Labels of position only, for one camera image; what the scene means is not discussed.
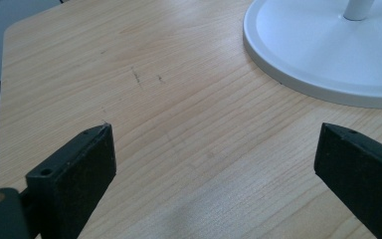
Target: wooden table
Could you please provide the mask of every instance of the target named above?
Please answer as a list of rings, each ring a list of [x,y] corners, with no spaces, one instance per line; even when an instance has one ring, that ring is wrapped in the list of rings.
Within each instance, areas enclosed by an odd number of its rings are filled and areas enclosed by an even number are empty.
[[[81,238],[373,238],[314,174],[321,123],[382,142],[382,110],[307,97],[242,40],[251,0],[73,0],[5,34],[0,187],[113,126],[117,176]]]

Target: round white base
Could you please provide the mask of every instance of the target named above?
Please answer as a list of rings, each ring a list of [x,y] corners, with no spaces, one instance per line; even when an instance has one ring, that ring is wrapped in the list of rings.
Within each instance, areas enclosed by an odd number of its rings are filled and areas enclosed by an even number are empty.
[[[255,0],[244,20],[254,62],[280,83],[325,101],[382,108],[382,0],[362,21],[347,0]]]

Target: wooden tabletop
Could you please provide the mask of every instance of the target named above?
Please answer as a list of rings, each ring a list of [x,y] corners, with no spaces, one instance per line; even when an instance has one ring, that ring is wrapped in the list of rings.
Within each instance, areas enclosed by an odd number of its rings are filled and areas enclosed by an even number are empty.
[[[113,126],[117,176],[81,238],[373,238],[314,174],[321,124],[382,142],[382,110],[323,102],[243,46],[251,0],[72,0],[5,34],[0,187]]]

